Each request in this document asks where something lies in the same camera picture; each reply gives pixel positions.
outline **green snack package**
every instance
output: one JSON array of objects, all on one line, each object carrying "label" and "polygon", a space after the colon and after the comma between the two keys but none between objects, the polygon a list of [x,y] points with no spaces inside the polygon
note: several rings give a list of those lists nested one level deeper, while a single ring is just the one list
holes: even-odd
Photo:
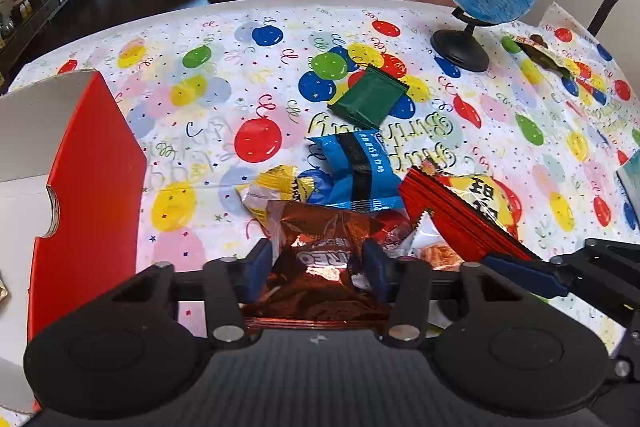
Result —
[{"label": "green snack package", "polygon": [[360,80],[327,107],[361,129],[377,129],[408,89],[390,74],[368,66]]}]

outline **round table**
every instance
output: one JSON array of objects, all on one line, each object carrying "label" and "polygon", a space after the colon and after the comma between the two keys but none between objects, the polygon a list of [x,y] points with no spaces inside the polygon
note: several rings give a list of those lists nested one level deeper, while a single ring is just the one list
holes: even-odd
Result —
[{"label": "round table", "polygon": [[[138,269],[171,261],[195,270],[245,256],[262,234],[236,185],[279,164],[324,169],[305,136],[353,130],[326,105],[366,64],[412,86],[380,130],[399,176],[427,156],[453,174],[491,175],[510,192],[520,239],[543,259],[588,237],[638,242],[615,170],[638,149],[640,105],[604,48],[552,6],[538,28],[478,28],[491,63],[469,73],[432,50],[441,28],[462,24],[449,8],[399,0],[227,2],[68,44],[28,64],[12,89],[70,60],[104,75],[147,158]],[[527,72],[500,45],[505,34],[539,35],[606,103],[555,73]],[[325,53],[342,55],[346,67]],[[617,341],[621,328],[574,296],[554,304],[609,348]],[[180,320],[204,327],[196,305],[184,305]]]}]

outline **open box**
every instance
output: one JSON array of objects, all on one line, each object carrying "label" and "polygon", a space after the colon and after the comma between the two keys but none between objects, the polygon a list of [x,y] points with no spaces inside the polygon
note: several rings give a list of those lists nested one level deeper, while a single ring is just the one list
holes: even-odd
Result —
[{"label": "open box", "polygon": [[33,410],[27,341],[135,273],[146,160],[97,71],[0,98],[0,405]]}]

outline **blue snack package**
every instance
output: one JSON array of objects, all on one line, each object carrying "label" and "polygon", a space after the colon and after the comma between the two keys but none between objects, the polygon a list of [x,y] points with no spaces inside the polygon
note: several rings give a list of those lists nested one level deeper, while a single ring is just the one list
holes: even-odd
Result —
[{"label": "blue snack package", "polygon": [[361,130],[308,138],[322,149],[334,187],[322,202],[357,212],[404,208],[400,178],[391,168],[378,130]]}]

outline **metal screw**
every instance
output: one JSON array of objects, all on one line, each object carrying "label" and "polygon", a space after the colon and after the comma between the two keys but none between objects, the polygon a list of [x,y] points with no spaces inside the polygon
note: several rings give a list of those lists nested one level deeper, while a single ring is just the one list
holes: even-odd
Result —
[{"label": "metal screw", "polygon": [[238,326],[228,324],[213,330],[213,337],[220,342],[235,342],[244,337],[244,331]]},{"label": "metal screw", "polygon": [[631,364],[626,360],[618,360],[613,366],[613,372],[617,377],[625,378],[631,373]]},{"label": "metal screw", "polygon": [[411,324],[397,324],[389,329],[389,336],[398,341],[414,341],[420,336],[420,330]]}]

